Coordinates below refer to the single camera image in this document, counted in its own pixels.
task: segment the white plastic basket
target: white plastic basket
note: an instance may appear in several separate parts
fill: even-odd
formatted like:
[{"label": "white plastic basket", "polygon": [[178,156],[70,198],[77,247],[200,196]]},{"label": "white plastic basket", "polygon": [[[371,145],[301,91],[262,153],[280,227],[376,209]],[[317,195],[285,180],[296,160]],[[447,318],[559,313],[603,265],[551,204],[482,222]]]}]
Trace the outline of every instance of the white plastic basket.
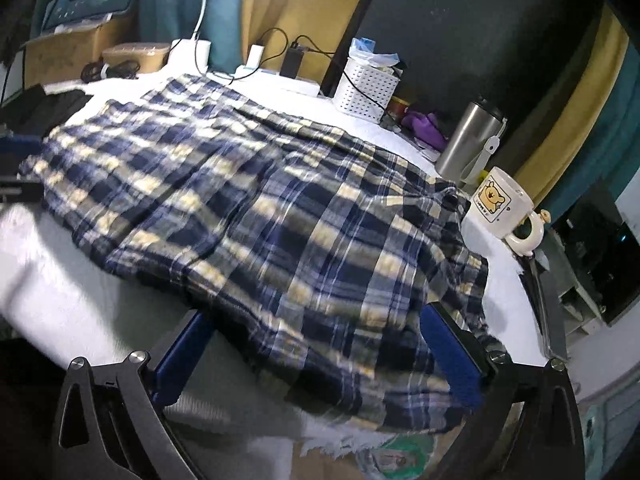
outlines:
[{"label": "white plastic basket", "polygon": [[[396,76],[361,65],[351,58],[347,61],[344,71],[360,90],[385,108],[400,82]],[[384,113],[382,108],[358,92],[344,74],[335,91],[334,106],[344,114],[376,124],[380,122]]]}]

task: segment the metal bolt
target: metal bolt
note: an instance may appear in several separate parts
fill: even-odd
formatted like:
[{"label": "metal bolt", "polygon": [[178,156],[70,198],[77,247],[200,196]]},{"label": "metal bolt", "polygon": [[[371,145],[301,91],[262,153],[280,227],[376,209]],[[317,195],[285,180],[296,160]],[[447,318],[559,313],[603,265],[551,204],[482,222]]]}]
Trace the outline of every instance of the metal bolt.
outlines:
[{"label": "metal bolt", "polygon": [[85,360],[81,357],[76,357],[73,361],[71,361],[71,364],[69,365],[69,368],[73,368],[73,370],[78,370],[79,368],[82,368],[84,366]]},{"label": "metal bolt", "polygon": [[551,359],[551,367],[556,372],[564,372],[564,370],[566,369],[564,363],[560,359]]},{"label": "metal bolt", "polygon": [[505,364],[505,362],[507,362],[507,354],[499,350],[489,352],[489,355],[491,356],[491,361],[493,361],[497,365],[503,365]]},{"label": "metal bolt", "polygon": [[129,361],[132,363],[141,363],[146,359],[146,352],[144,350],[136,350],[129,354]]}]

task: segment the white bedsheet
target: white bedsheet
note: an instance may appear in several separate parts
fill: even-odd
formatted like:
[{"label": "white bedsheet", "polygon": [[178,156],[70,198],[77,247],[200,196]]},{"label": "white bedsheet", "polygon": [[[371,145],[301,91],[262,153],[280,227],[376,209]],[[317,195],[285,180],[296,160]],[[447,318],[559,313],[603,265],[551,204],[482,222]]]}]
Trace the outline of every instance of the white bedsheet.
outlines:
[{"label": "white bedsheet", "polygon": [[[105,80],[82,86],[95,97],[71,121],[95,114],[107,99],[126,102],[140,97],[169,75],[161,72],[136,81]],[[233,88],[274,110],[340,126],[436,174],[407,142],[375,124],[337,112],[330,100],[257,88],[250,78],[234,83]],[[491,332],[503,341],[514,361],[543,365],[541,337],[511,251],[469,219],[463,221],[463,236],[469,248],[489,261],[483,303]],[[175,326],[185,308],[177,298],[102,272],[73,245],[69,233],[39,208],[14,205],[0,212],[0,314],[57,364],[66,368],[79,355],[92,365],[108,364],[133,350],[149,349]],[[372,439],[368,431],[329,428],[265,394],[219,335],[168,416],[217,433],[316,437],[328,442],[345,439],[344,444],[355,447],[359,439]]]}]

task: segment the plaid shirt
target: plaid shirt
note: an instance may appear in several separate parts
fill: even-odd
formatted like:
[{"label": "plaid shirt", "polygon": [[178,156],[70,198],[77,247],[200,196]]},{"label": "plaid shirt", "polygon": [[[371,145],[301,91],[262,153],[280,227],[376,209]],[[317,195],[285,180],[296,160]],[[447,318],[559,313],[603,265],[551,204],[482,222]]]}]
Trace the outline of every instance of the plaid shirt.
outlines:
[{"label": "plaid shirt", "polygon": [[215,308],[258,380],[328,422],[462,421],[419,335],[428,295],[500,344],[452,183],[206,78],[55,129],[22,172],[41,178],[46,209],[93,262]]}]

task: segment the mug handle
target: mug handle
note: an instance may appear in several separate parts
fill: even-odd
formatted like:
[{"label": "mug handle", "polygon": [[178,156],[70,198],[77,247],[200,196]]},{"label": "mug handle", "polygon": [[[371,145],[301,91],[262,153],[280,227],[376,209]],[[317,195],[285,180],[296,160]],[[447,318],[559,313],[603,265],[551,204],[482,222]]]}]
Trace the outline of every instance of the mug handle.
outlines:
[{"label": "mug handle", "polygon": [[518,238],[513,233],[510,233],[504,237],[504,241],[511,250],[519,256],[532,256],[533,249],[540,245],[542,238],[545,235],[545,220],[543,220],[538,213],[532,211],[529,213],[529,219],[531,220],[531,234],[524,238]]}]

